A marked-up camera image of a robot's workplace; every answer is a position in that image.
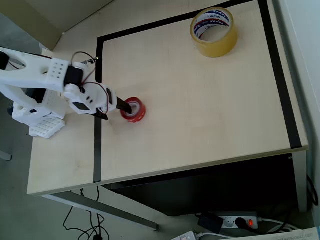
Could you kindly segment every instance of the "robotic arm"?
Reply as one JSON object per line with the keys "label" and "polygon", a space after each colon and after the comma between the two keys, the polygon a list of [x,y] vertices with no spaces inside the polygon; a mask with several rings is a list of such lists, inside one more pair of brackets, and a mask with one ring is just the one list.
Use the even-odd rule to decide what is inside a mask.
{"label": "robotic arm", "polygon": [[[26,67],[13,68],[10,58]],[[132,105],[118,98],[112,89],[97,83],[91,73],[92,70],[80,62],[49,59],[0,47],[0,92],[13,100],[12,118],[28,125],[29,135],[33,137],[48,139],[59,131],[65,125],[62,119],[68,105],[78,114],[105,120],[107,113],[114,109],[120,109],[125,118],[140,114],[132,110],[135,103]],[[63,93],[69,103],[57,92]]]}

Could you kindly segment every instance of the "metal table leg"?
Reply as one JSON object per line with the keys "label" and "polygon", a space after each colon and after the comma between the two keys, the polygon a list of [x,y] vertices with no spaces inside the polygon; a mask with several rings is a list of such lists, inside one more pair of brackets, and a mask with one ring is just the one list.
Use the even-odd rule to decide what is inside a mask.
{"label": "metal table leg", "polygon": [[147,219],[144,219],[142,217],[133,215],[131,213],[119,210],[117,208],[114,208],[112,206],[108,206],[106,204],[103,204],[98,201],[94,201],[90,198],[78,195],[76,193],[66,191],[51,195],[44,195],[43,196],[46,199],[51,199],[56,202],[60,202],[63,204],[67,204],[70,206],[74,206],[79,209],[87,210],[93,213],[105,215],[109,214],[112,216],[115,216],[117,218],[121,218],[124,220],[128,220],[131,222],[134,222],[136,224],[143,225],[145,227],[148,227],[152,230],[157,230],[158,225],[155,222],[149,221]]}
{"label": "metal table leg", "polygon": [[292,160],[299,211],[305,213],[307,211],[307,152],[293,152]]}

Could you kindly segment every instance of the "black plug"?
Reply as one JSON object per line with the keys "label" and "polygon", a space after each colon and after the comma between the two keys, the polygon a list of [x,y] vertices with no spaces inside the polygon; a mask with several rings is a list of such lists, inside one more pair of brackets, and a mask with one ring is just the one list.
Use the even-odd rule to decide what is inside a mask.
{"label": "black plug", "polygon": [[203,212],[201,215],[195,215],[199,218],[198,225],[215,234],[218,234],[221,230],[224,220],[221,217],[214,215],[213,213]]}
{"label": "black plug", "polygon": [[93,240],[103,240],[101,233],[99,235],[93,236]]}
{"label": "black plug", "polygon": [[253,229],[247,225],[247,221],[243,219],[242,217],[238,217],[234,221],[235,225],[240,229],[248,230],[249,232],[253,232]]}

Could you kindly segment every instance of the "floor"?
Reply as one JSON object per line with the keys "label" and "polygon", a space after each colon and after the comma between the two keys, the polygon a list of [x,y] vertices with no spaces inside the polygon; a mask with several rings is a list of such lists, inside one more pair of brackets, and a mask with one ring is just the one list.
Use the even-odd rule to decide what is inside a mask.
{"label": "floor", "polygon": [[[3,20],[6,21],[3,15],[0,15],[0,30],[5,33],[0,36],[0,46],[25,52],[37,53],[36,51],[39,51],[37,41],[30,39],[30,36],[28,37],[26,33],[11,23],[5,24]],[[77,230],[66,231],[63,227],[63,221],[70,210],[69,206],[42,197],[27,195],[32,137],[28,135],[29,128],[26,125],[14,121],[7,114],[7,107],[11,104],[10,100],[0,97],[0,150],[12,154],[11,161],[0,161],[0,181],[2,182],[0,184],[0,239],[76,240],[81,232]],[[99,189],[100,202],[159,224],[159,230],[152,231],[132,222],[104,216],[105,222],[102,226],[109,232],[112,240],[171,240],[189,231],[207,232],[197,225],[198,219],[194,215],[165,216],[102,187]],[[95,199],[97,196],[96,188],[85,188],[84,194]],[[314,226],[310,212],[299,214],[295,211],[291,216],[290,223],[303,229]],[[74,208],[66,226],[83,230],[91,228],[89,213]],[[265,229],[270,227],[271,225],[264,225]],[[221,233],[235,237],[248,236],[246,232],[241,230],[222,231]],[[108,239],[105,233],[102,236],[104,239]],[[220,238],[206,236],[204,239]]]}

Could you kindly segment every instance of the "black border line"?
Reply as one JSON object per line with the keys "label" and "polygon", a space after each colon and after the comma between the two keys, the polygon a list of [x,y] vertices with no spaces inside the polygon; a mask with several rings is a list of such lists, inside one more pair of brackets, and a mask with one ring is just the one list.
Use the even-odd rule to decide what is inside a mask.
{"label": "black border line", "polygon": [[268,3],[266,0],[258,0],[258,4],[260,8],[266,42],[269,48],[269,54],[270,54],[272,68],[274,72],[274,78],[276,81],[276,86],[278,88],[278,93],[280,97],[282,112],[284,116],[286,131],[288,133],[290,146],[291,146],[291,149],[298,149],[302,147],[301,140],[299,136],[299,131],[296,123],[294,110],[290,100],[290,95],[289,95],[289,91],[286,83],[284,70],[281,64],[276,36],[272,26],[270,13],[269,13]]}
{"label": "black border line", "polygon": [[[220,8],[230,8],[236,5],[252,2],[255,0],[230,0],[226,1],[213,7],[220,7]],[[278,88],[278,93],[280,96],[282,112],[284,115],[285,125],[288,133],[288,138],[290,142],[291,149],[301,148],[301,140],[298,132],[298,127],[294,115],[294,111],[292,108],[289,91],[287,88],[287,83],[284,75],[284,71],[281,64],[281,59],[277,47],[277,41],[275,37],[275,33],[273,30],[271,17],[269,13],[268,3],[267,0],[257,0],[260,8],[260,13],[262,17],[262,22],[264,26],[264,33],[266,36],[269,54],[271,58],[271,63],[273,67],[274,77]],[[129,28],[126,30],[114,32],[108,35],[100,36],[97,38],[97,47],[96,47],[96,73],[95,79],[98,83],[102,82],[102,63],[103,63],[103,49],[104,49],[104,42],[121,38],[124,36],[128,36],[131,34],[140,33],[143,31],[147,31],[154,28],[159,28],[168,24],[173,24],[181,21],[185,21],[188,19],[194,18],[198,13],[207,9],[203,8],[197,11],[185,13],[182,15],[170,17],[167,19],[151,22],[145,25]],[[101,181],[101,158],[102,158],[102,144],[101,144],[101,137],[102,137],[102,120],[100,118],[95,118],[94,121],[94,173],[93,173],[93,181],[100,182]]]}

